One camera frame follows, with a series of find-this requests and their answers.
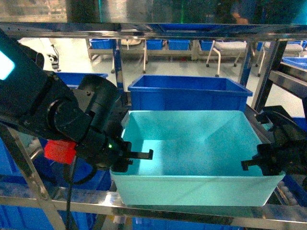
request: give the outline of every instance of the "metal rail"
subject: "metal rail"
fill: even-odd
[[[39,207],[28,187],[0,183],[0,204]],[[63,194],[66,188],[60,188],[52,203],[58,210],[66,210]],[[71,210],[103,215],[126,217],[159,218],[193,221],[211,224],[251,227],[272,230],[305,230],[307,228],[307,208],[300,206],[281,206],[266,204],[263,207],[200,207],[200,206],[127,206],[121,202],[120,195],[109,191],[73,189]]]

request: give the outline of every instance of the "chair leg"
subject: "chair leg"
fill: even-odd
[[[260,72],[261,72],[261,69],[262,69],[262,65],[263,65],[264,57],[265,57],[265,50],[263,50],[263,55],[262,55],[262,59],[261,59],[261,63],[260,63],[260,67],[259,67],[259,70],[258,70],[258,77],[260,77]]]
[[[144,65],[143,65],[143,73],[146,73],[146,61],[147,61],[147,44],[146,40],[144,43]]]
[[[214,44],[215,44],[215,41],[212,42],[211,49],[210,49],[210,52],[209,52],[209,55],[208,55],[208,58],[207,58],[207,61],[206,61],[206,67],[209,67],[209,60],[210,60],[212,50],[214,48]]]
[[[261,46],[260,51],[259,51],[259,54],[258,54],[258,58],[257,58],[257,61],[256,61],[256,67],[258,67],[258,63],[259,63],[259,61],[260,61],[261,52],[263,51],[263,44],[264,44],[264,43],[262,43],[262,46]]]
[[[220,76],[220,68],[221,68],[221,52],[218,51],[216,48],[213,48],[213,50],[219,56],[219,60],[218,60],[218,63],[217,63],[217,74],[215,75],[216,77],[219,77]]]
[[[241,56],[241,52],[239,53],[239,55],[236,57],[235,62],[234,62],[234,67],[237,66],[237,62],[239,61],[239,58]]]
[[[112,70],[111,73],[115,73],[115,60],[114,60],[114,56],[112,55],[113,60],[112,60]]]

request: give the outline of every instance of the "stainless steel frame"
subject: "stainless steel frame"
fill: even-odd
[[[278,21],[274,21],[274,24],[270,24],[272,22],[269,21],[266,22],[267,24],[259,24],[255,21],[247,25],[239,25],[234,24],[235,22],[220,22],[221,18],[215,12],[218,2],[214,0],[58,0],[54,1],[59,3],[55,8],[51,5],[47,5],[47,8],[46,5],[38,5],[41,7],[39,9],[38,6],[31,5],[31,11],[25,5],[18,5],[18,1],[0,0],[0,7],[4,9],[0,12],[0,28],[10,36],[16,38],[118,39],[113,43],[113,56],[120,89],[124,89],[124,82],[119,39],[202,40],[209,38],[211,40],[232,39],[251,42],[245,52],[239,78],[239,82],[245,86],[254,56],[252,42],[273,41],[270,53],[265,59],[267,68],[262,69],[262,77],[253,101],[253,107],[257,111],[260,111],[265,105],[273,83],[301,98],[306,97],[307,81],[301,76],[307,78],[307,72],[302,69],[297,72],[297,69],[293,67],[279,66],[279,64],[286,41],[306,38],[307,25],[306,22],[290,24],[288,20],[293,15],[283,17],[279,15],[279,13],[283,13],[282,11],[278,11],[276,15]],[[290,6],[296,6],[295,1],[285,2],[289,2]],[[280,3],[275,1],[268,7],[279,8]],[[168,29],[165,27],[165,23],[201,24],[198,24],[198,27],[196,26],[194,29],[180,27]],[[272,137],[265,134],[265,130],[255,120],[255,113],[256,111],[247,107],[246,116],[259,138],[263,142],[272,141]],[[63,195],[66,193],[66,189],[46,188],[31,161],[31,158],[42,152],[41,146],[36,143],[34,149],[32,149],[34,146],[27,147],[22,143],[18,132],[5,126],[0,126],[0,133],[28,183],[28,186],[0,183],[0,204],[40,207],[46,213],[54,229],[65,229],[57,210],[66,209],[66,200]],[[23,191],[22,194],[13,194],[12,186],[15,188],[14,191]],[[116,192],[74,189],[71,210],[103,215],[175,219],[261,229],[307,229],[307,208],[286,205],[266,204],[263,207],[126,206],[121,202],[120,196]]]

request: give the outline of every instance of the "person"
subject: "person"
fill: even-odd
[[[219,0],[216,22],[225,24],[250,24],[253,21],[256,0]]]

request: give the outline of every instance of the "robotic arm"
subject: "robotic arm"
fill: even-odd
[[[108,136],[105,126],[119,98],[111,82],[84,77],[72,90],[54,73],[43,71],[0,30],[0,121],[18,131],[50,139],[46,155],[68,163],[76,155],[106,170],[126,172],[130,158],[149,159],[131,152],[131,143]]]

